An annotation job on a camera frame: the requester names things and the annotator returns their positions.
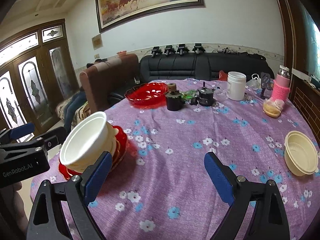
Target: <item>table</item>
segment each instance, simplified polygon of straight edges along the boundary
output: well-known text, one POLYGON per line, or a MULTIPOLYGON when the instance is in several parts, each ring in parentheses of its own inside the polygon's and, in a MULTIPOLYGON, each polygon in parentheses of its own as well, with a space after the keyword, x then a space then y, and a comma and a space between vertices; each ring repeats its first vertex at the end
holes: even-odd
MULTIPOLYGON (((167 82, 175 82, 182 91, 202 86, 194 79, 167 82)), ((226 84, 211 81, 206 85, 226 84)), ((320 173, 291 174, 284 161, 284 138, 289 131, 298 130, 317 144, 289 101, 281 116, 273 119, 263 113, 259 92, 248 88, 249 101, 228 99, 216 107, 186 104, 177 112, 166 107, 137 109, 127 100, 108 109, 109 122, 124 129, 130 144, 123 161, 89 205, 107 239, 210 239, 228 205, 204 168, 204 155, 209 151, 249 181, 274 179, 282 194, 291 238, 299 239, 320 207, 320 173)), ((58 158, 50 160, 48 172, 33 179, 33 199, 42 180, 64 181, 58 158)), ((248 207, 237 239, 246 232, 254 204, 248 207)), ((66 203, 63 207, 74 239, 80 239, 66 203)))

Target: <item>brown armrest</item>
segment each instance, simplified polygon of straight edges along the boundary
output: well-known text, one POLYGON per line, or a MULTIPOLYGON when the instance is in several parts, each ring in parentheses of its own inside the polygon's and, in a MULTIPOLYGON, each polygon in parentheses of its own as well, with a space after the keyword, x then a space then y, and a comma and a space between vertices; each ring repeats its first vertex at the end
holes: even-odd
POLYGON ((114 57, 82 71, 80 81, 91 113, 108 109, 109 93, 136 76, 139 76, 139 61, 135 54, 114 57))

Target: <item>red plastic bag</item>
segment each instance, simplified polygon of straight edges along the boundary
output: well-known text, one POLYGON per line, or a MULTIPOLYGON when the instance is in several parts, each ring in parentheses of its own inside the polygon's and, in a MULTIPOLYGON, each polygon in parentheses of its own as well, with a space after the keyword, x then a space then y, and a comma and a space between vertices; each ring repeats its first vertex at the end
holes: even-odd
POLYGON ((223 70, 219 71, 219 79, 220 81, 228 81, 228 74, 224 73, 223 70))

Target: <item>blue gripper pad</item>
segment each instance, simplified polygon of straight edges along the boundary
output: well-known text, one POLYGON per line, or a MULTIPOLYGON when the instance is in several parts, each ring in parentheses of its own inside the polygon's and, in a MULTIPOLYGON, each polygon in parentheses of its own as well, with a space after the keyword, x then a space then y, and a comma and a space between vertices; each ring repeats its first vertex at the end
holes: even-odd
POLYGON ((35 125, 31 122, 26 123, 22 126, 12 129, 10 132, 10 139, 17 140, 23 136, 33 133, 34 131, 35 131, 35 125))
POLYGON ((235 200, 232 185, 209 153, 204 156, 204 167, 217 189, 221 200, 228 203, 229 206, 232 206, 235 200))
POLYGON ((82 182, 80 186, 81 193, 83 194, 84 204, 88 206, 93 202, 106 177, 112 167, 112 156, 109 152, 103 152, 94 165, 88 166, 82 173, 82 182))

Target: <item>white plastic jar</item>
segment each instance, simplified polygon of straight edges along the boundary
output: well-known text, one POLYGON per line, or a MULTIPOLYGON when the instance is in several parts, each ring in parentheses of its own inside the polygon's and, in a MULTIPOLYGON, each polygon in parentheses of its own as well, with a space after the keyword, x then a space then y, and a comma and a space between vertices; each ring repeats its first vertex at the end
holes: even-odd
POLYGON ((235 71, 229 72, 227 97, 231 100, 241 101, 244 98, 246 81, 245 74, 235 71))

